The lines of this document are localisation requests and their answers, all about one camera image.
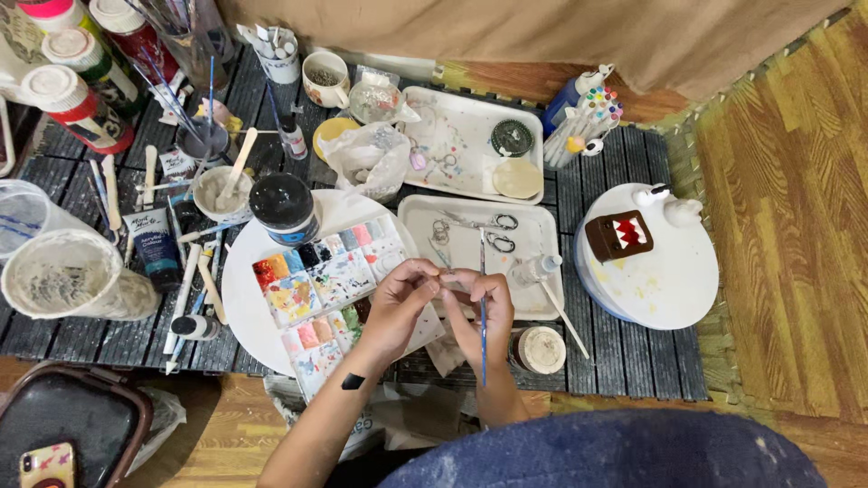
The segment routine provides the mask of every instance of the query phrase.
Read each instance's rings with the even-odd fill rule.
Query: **blue bottle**
[[[602,85],[609,73],[612,72],[614,64],[601,64],[599,71],[586,71],[581,76],[570,78],[567,84],[563,85],[561,91],[557,92],[555,98],[552,99],[549,106],[542,113],[542,136],[548,138],[552,132],[555,132],[557,126],[567,117],[564,111],[567,107],[575,107],[583,95],[586,95],[590,89]]]

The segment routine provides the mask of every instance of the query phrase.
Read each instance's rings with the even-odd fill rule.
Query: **white round board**
[[[364,221],[390,215],[407,255],[418,257],[418,251],[407,229],[388,209],[370,198],[341,190],[313,190],[313,198],[322,210],[319,236],[334,234]],[[220,296],[232,332],[256,360],[277,373],[295,377],[280,331],[268,311],[259,283],[253,274],[253,263],[286,251],[272,241],[262,225],[253,219],[238,234],[223,267]]]
[[[651,188],[641,183],[614,187],[591,205],[576,237],[576,264],[595,299],[614,315],[653,329],[691,326],[708,313],[717,296],[719,270],[714,247],[700,224],[677,228],[655,201],[638,208],[634,192]],[[599,262],[591,251],[584,226],[600,215],[638,209],[654,238],[654,249],[620,260]]]

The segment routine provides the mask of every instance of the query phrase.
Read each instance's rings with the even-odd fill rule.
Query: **black sticker on arm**
[[[349,373],[346,375],[346,378],[344,378],[344,382],[340,384],[340,388],[342,390],[358,390],[364,382],[364,377]]]

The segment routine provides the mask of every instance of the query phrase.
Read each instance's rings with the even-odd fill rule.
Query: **hand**
[[[516,309],[512,306],[510,289],[506,283],[506,276],[502,274],[486,274],[482,276],[472,269],[456,268],[451,274],[442,272],[440,280],[443,283],[459,283],[464,289],[470,290],[465,293],[441,288],[443,304],[446,315],[452,324],[452,331],[461,352],[467,358],[467,362],[480,375],[483,364],[481,309],[479,301],[483,295],[485,299],[485,325],[486,325],[486,367],[502,366],[505,364],[507,347],[510,343],[510,330],[512,320],[516,315]],[[464,303],[473,307],[476,319],[470,323],[458,303]]]
[[[371,353],[383,368],[399,358],[422,308],[440,290],[439,274],[434,263],[421,259],[406,260],[391,270],[377,286],[356,348]]]

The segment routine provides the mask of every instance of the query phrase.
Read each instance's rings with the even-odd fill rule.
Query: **beige curtain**
[[[218,0],[227,23],[282,22],[314,45],[497,62],[615,63],[639,92],[700,100],[847,0]]]

